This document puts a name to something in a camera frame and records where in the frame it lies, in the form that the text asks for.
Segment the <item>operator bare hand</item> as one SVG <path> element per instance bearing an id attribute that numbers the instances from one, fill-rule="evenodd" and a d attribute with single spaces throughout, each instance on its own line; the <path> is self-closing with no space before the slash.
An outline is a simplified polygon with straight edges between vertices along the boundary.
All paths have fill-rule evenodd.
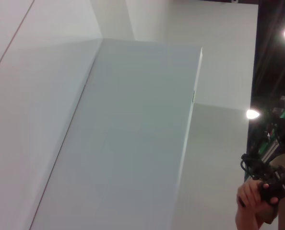
<path id="1" fill-rule="evenodd" d="M 262 201 L 260 188 L 269 187 L 260 180 L 249 179 L 244 182 L 237 190 L 237 202 L 241 207 L 251 211 L 261 211 L 271 207 L 266 201 Z"/>

